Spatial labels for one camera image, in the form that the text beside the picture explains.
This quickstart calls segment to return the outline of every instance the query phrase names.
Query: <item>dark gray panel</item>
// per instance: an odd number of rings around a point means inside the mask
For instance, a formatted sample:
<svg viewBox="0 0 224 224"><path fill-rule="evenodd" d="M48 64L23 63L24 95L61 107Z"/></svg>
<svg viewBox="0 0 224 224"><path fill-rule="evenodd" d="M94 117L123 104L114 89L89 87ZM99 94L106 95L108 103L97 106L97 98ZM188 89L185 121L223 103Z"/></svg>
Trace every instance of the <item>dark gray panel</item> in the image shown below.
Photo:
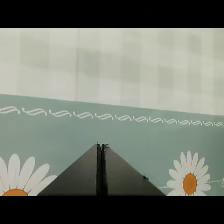
<svg viewBox="0 0 224 224"><path fill-rule="evenodd" d="M164 195L110 148L106 149L106 170L108 195Z"/></svg>
<svg viewBox="0 0 224 224"><path fill-rule="evenodd" d="M39 196L96 195L97 145L69 166Z"/></svg>

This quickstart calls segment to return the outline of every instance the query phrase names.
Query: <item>decorative border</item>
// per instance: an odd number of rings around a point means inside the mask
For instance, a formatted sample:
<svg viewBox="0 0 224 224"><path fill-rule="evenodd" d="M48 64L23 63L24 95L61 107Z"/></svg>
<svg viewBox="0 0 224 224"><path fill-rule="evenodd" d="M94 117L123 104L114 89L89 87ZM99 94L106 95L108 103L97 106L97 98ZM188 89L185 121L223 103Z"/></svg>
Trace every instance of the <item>decorative border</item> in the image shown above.
<svg viewBox="0 0 224 224"><path fill-rule="evenodd" d="M26 111L25 108L22 108L21 110L23 113L28 114L29 116L36 116L36 115L40 115L43 114L44 116L47 115L52 115L54 117L63 117L63 116L75 116L79 119L85 119L85 118L98 118L100 120L107 120L107 119L111 119L111 120L118 120L118 121L135 121L135 122L152 122L152 123L166 123L166 124L179 124L179 125L201 125L201 126L215 126L215 127L224 127L222 122L211 122L211 121L192 121L192 120L183 120L180 121L179 119L169 119L167 120L166 118L150 118L150 117L145 117L145 116L141 116L138 118L135 118L134 116L129 116L129 115L123 115L118 117L116 114L114 115L114 117L111 114L102 114L102 115L97 115L97 113L91 114L90 112L83 112L81 114L77 114L75 111L70 113L67 110L62 110L62 111L58 111L58 112L52 112L51 110L49 110L48 112L46 112L45 110L41 109L41 108L36 108L33 110L29 110ZM0 108L0 114L8 114L8 113L12 113L15 112L17 114L21 114L21 111L18 110L16 107L14 106L9 106L9 107L4 107L4 108Z"/></svg>

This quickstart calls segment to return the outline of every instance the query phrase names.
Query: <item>orange flower center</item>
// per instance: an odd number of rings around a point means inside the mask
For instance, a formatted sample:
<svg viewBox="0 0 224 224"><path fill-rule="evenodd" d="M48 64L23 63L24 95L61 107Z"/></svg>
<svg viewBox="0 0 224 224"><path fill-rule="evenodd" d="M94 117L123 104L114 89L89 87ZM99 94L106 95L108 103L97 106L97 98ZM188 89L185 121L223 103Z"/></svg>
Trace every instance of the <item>orange flower center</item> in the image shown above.
<svg viewBox="0 0 224 224"><path fill-rule="evenodd" d="M196 176L194 176L191 173L187 174L186 177L184 178L184 182L183 182L183 189L184 189L185 193L186 194L194 194L194 192L196 191L196 187L197 187Z"/></svg>
<svg viewBox="0 0 224 224"><path fill-rule="evenodd" d="M28 196L28 194L23 190L13 189L5 192L2 196Z"/></svg>

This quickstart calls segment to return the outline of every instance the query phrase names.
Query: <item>white checkered surface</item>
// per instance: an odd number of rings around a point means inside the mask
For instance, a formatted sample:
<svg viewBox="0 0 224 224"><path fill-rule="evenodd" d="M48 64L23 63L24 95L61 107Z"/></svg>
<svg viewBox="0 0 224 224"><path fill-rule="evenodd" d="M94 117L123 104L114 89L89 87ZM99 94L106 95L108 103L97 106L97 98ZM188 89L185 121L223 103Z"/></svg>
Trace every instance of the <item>white checkered surface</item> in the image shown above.
<svg viewBox="0 0 224 224"><path fill-rule="evenodd" d="M224 30L0 29L0 94L224 115Z"/></svg>

